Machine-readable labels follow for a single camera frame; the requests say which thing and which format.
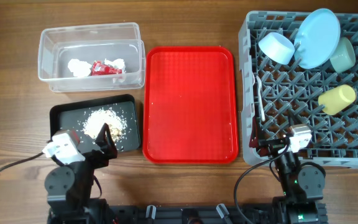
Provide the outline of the red snack wrapper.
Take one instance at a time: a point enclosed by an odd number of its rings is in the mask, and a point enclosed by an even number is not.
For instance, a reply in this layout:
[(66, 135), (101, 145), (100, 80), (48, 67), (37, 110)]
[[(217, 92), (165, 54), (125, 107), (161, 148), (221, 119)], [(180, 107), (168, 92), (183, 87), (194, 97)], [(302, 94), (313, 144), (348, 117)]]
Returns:
[(101, 61), (95, 61), (91, 67), (91, 76), (122, 74), (122, 69), (106, 65)]

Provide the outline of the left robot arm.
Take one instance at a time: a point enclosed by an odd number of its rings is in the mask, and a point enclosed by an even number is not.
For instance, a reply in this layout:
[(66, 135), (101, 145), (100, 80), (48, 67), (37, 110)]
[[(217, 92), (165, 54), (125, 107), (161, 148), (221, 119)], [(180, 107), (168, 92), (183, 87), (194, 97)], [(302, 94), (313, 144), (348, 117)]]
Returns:
[(81, 153), (79, 137), (72, 130), (57, 131), (42, 152), (59, 166), (45, 179), (48, 223), (118, 223), (117, 216), (101, 197), (92, 198), (94, 171), (117, 157), (110, 128), (104, 123), (95, 141), (98, 150)]

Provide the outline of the light blue bowl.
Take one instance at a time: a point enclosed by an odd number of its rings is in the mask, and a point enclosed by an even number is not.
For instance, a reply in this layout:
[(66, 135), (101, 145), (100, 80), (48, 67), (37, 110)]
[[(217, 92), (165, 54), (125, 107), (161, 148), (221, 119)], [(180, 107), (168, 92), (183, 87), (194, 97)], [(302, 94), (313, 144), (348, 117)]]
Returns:
[(261, 51), (271, 60), (281, 65), (288, 65), (295, 53), (293, 43), (277, 32), (271, 32), (258, 43)]

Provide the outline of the yellow cup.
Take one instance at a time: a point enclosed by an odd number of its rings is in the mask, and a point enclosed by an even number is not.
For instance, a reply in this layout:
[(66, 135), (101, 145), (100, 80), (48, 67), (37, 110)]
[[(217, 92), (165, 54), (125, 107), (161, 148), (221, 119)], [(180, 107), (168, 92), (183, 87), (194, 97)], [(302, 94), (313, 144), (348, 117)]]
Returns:
[(353, 87), (340, 85), (321, 94), (318, 97), (318, 104), (324, 106), (324, 113), (335, 115), (355, 102), (356, 98), (357, 93)]

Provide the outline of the light blue plate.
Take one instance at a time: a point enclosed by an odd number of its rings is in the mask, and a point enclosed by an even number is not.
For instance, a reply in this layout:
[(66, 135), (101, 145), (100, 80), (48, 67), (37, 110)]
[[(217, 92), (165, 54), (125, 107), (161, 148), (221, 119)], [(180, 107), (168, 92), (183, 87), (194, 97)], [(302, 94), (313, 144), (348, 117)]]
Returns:
[(329, 9), (313, 11), (301, 23), (294, 39), (295, 60), (304, 69), (324, 64), (334, 53), (341, 36), (341, 27), (336, 15)]

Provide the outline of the white plastic spoon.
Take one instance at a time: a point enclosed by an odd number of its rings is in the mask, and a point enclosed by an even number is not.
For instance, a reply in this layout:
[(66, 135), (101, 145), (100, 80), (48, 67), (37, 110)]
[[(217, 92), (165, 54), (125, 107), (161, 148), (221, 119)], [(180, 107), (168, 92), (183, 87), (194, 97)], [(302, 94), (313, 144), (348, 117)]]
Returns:
[(256, 76), (255, 80), (257, 82), (257, 93), (258, 93), (258, 95), (261, 95), (262, 94), (262, 81), (259, 78), (259, 76)]

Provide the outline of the white plastic fork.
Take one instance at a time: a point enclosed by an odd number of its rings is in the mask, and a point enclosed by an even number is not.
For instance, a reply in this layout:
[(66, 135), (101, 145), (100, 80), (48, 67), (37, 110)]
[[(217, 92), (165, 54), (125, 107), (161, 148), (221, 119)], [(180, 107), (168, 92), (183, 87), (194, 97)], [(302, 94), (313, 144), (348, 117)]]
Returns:
[(264, 122), (265, 121), (265, 112), (264, 112), (264, 107), (263, 107), (263, 102), (262, 102), (262, 92), (261, 92), (261, 90), (258, 91), (258, 102), (259, 102), (260, 120), (262, 122)]

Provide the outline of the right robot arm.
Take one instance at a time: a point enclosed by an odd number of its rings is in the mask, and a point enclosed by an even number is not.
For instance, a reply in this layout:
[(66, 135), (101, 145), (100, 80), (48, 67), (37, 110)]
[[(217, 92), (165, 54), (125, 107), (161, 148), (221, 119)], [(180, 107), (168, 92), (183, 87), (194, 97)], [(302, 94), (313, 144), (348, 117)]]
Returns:
[(270, 204), (244, 205), (242, 211), (252, 223), (318, 223), (328, 222), (323, 199), (326, 171), (314, 162), (300, 162), (298, 151), (311, 141), (308, 125), (292, 115), (286, 136), (266, 140), (256, 119), (253, 119), (251, 146), (274, 160), (269, 169), (279, 181), (283, 195), (274, 197)]

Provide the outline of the white napkin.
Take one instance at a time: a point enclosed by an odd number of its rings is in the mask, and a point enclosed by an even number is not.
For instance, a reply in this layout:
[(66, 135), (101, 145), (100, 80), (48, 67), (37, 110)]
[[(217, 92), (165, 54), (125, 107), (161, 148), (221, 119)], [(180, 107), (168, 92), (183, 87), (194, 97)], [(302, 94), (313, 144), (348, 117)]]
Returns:
[(125, 61), (122, 58), (118, 58), (113, 61), (104, 59), (104, 64), (109, 67), (109, 74), (126, 73)]
[(74, 77), (88, 77), (91, 74), (92, 64), (78, 59), (71, 59), (68, 63), (68, 69)]

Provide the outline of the rice and mushroom leftovers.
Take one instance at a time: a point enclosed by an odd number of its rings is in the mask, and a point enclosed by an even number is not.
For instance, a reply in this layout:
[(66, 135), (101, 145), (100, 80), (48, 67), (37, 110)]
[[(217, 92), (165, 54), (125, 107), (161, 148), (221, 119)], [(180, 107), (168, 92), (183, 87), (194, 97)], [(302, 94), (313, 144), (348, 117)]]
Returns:
[(111, 108), (108, 110), (99, 109), (90, 113), (83, 123), (82, 132), (90, 138), (96, 139), (104, 124), (109, 126), (113, 141), (122, 139), (126, 134), (126, 119), (123, 116), (119, 116)]

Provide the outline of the mint green bowl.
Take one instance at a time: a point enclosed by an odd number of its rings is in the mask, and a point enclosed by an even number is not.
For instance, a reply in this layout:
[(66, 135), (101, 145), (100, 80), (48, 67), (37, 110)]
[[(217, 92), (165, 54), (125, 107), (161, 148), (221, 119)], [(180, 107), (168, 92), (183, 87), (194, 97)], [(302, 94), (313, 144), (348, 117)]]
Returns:
[(342, 73), (352, 68), (356, 63), (356, 55), (350, 40), (341, 37), (334, 53), (330, 58), (331, 65), (336, 73)]

